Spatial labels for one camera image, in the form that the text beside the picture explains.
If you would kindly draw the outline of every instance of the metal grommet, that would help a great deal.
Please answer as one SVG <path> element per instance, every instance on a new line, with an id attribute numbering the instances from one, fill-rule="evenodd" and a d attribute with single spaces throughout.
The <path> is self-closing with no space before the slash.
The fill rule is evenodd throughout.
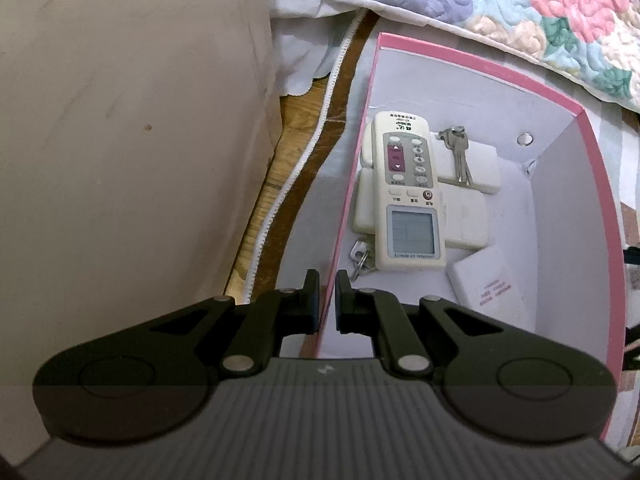
<path id="1" fill-rule="evenodd" d="M 516 142 L 521 146 L 530 146 L 533 143 L 533 136 L 531 134 L 520 134 L 516 139 Z"/>

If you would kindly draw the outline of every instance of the white wall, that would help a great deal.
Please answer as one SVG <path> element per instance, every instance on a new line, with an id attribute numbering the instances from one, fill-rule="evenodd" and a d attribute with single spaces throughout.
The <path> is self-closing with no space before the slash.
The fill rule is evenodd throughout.
<path id="1" fill-rule="evenodd" d="M 281 131 L 272 84 L 266 0 L 0 0 L 9 460 L 42 437 L 10 385 L 223 289 Z"/>

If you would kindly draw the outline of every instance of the small white box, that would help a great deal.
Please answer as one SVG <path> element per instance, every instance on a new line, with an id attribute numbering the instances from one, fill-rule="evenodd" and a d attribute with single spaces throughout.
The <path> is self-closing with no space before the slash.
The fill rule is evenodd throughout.
<path id="1" fill-rule="evenodd" d="M 458 302 L 480 314 L 533 332 L 535 320 L 527 313 L 522 295 L 500 247 L 478 251 L 447 268 Z"/>
<path id="2" fill-rule="evenodd" d="M 444 210 L 445 245 L 478 250 L 489 238 L 489 216 L 484 195 L 475 189 L 440 184 Z"/>

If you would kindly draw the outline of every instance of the key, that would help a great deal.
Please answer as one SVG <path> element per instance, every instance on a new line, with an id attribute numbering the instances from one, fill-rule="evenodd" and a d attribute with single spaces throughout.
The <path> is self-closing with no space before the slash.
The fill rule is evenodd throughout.
<path id="1" fill-rule="evenodd" d="M 453 163 L 456 168 L 456 180 L 465 186 L 471 184 L 471 172 L 466 164 L 465 150 L 469 147 L 468 136 L 464 126 L 453 126 L 438 133 L 438 138 L 453 152 Z"/>
<path id="2" fill-rule="evenodd" d="M 452 128 L 453 134 L 453 159 L 456 165 L 458 182 L 464 186 L 469 186 L 472 182 L 471 172 L 466 163 L 465 151 L 469 149 L 469 137 L 464 128 Z"/>
<path id="3" fill-rule="evenodd" d="M 376 257 L 373 251 L 373 243 L 358 240 L 351 250 L 350 257 L 355 264 L 350 280 L 354 282 L 359 276 L 365 276 L 376 270 Z"/>

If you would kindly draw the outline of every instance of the air conditioner remote control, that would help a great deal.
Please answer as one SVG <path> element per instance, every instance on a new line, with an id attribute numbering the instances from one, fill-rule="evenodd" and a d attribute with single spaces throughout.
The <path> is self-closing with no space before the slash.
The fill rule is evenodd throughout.
<path id="1" fill-rule="evenodd" d="M 379 112 L 371 125 L 379 270 L 443 269 L 442 204 L 422 117 Z"/>

